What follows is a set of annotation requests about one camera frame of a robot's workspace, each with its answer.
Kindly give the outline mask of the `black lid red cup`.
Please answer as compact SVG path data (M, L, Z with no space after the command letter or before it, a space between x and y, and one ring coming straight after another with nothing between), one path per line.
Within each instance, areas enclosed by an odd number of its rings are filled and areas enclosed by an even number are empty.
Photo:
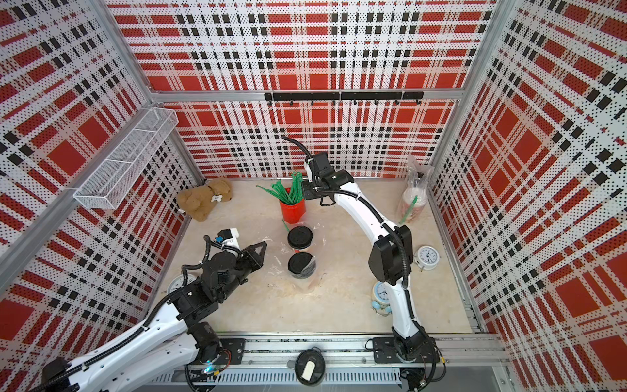
M309 227L298 225L288 232L287 242L295 253L306 252L313 243L313 234Z

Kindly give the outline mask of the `single green straw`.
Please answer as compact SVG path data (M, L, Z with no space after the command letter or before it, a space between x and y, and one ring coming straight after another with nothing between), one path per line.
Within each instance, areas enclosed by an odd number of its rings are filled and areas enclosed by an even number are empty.
M400 225L404 225L414 219L414 215L420 214L421 196L415 195L413 199L402 198L399 202L401 220Z

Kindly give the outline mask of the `clear plastic carrier bag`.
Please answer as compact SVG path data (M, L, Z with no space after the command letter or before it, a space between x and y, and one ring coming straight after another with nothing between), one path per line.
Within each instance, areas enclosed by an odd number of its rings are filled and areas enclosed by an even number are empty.
M405 225L421 215L428 202L429 180L434 168L421 164L414 156L408 157L406 189L398 202L398 225Z

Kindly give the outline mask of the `white lid milk tea cup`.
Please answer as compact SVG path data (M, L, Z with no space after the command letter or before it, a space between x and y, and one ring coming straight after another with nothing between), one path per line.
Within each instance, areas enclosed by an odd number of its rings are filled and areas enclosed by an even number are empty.
M410 222L421 215L427 204L426 191L421 188L407 188L399 201L400 223Z

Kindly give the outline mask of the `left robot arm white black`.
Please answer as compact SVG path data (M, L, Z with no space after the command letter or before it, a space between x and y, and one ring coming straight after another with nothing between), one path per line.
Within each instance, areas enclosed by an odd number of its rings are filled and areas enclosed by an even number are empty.
M264 265L266 242L243 250L208 239L202 274L155 305L147 318L114 340L71 361L57 358L42 371L37 391L132 390L195 361L212 362L223 348L208 315Z

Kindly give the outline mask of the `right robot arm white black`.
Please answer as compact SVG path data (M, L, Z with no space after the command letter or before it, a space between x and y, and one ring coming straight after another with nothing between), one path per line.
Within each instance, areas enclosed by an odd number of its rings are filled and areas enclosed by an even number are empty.
M368 266L388 296L394 347L403 361L420 355L439 360L439 350L416 316L411 294L411 230L387 219L363 194L346 170L331 166L326 153L305 152L307 181L303 184L305 199L331 199L331 205L342 207L355 220L372 244Z

